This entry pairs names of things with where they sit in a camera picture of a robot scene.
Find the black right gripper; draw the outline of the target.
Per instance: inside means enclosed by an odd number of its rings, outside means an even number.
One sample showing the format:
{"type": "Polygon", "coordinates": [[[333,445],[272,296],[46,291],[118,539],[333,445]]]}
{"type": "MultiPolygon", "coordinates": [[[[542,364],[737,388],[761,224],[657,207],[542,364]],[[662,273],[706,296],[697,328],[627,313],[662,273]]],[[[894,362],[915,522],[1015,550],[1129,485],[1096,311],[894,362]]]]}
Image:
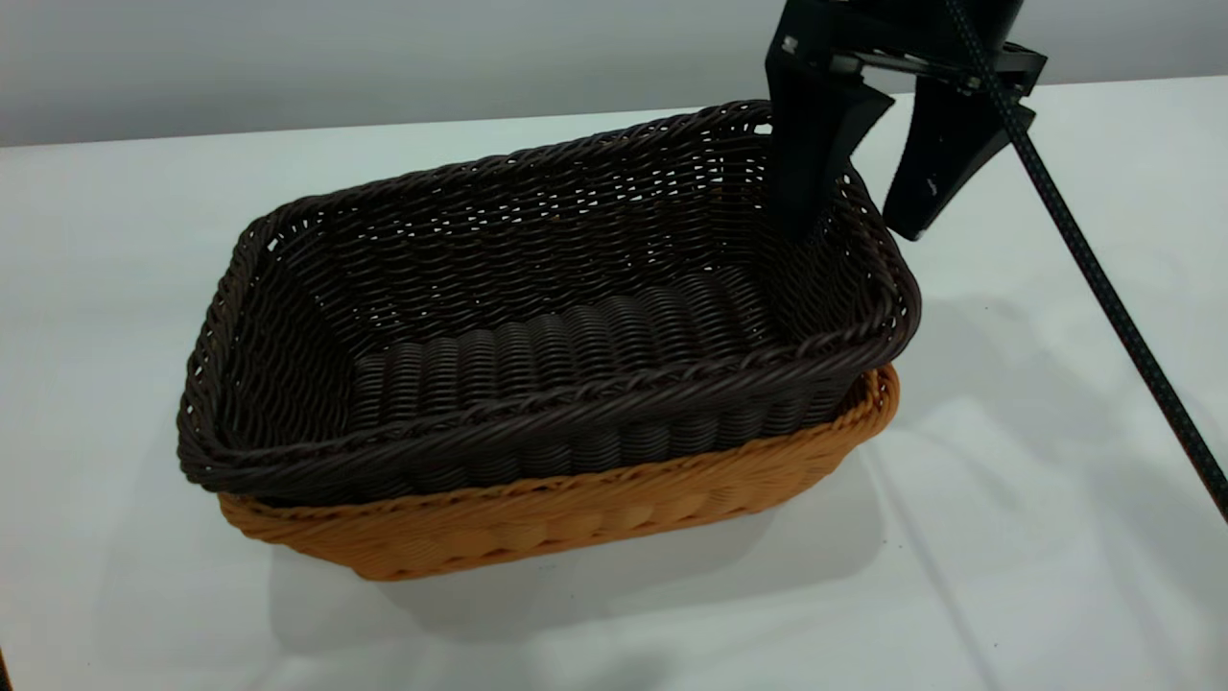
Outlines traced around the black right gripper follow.
{"type": "Polygon", "coordinates": [[[833,210],[852,153],[895,104],[865,68],[920,76],[907,140],[883,218],[919,241],[1009,137],[982,90],[966,36],[1002,83],[1032,93],[1047,56],[1009,42],[1019,1],[790,1],[768,52],[772,109],[768,214],[786,239],[810,242],[833,210]]]}

